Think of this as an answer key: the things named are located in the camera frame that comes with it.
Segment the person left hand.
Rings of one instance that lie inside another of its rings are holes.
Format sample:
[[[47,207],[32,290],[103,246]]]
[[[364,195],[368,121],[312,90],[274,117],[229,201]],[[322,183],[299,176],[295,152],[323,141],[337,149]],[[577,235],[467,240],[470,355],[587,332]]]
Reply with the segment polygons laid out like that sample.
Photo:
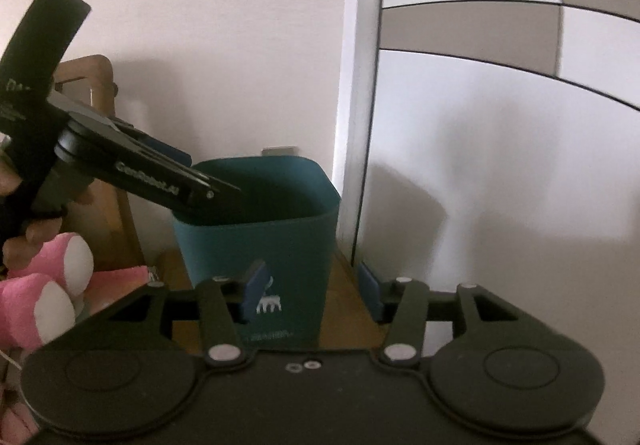
[[[12,165],[6,160],[1,160],[1,197],[11,197],[22,179],[18,176]],[[13,216],[2,216],[1,225],[20,224],[21,229],[14,237],[6,237],[2,240],[1,254],[2,264],[8,271],[24,269],[32,259],[40,252],[43,245],[51,241],[60,232],[63,224],[62,217],[36,220],[27,208],[26,214],[17,214],[18,220]]]

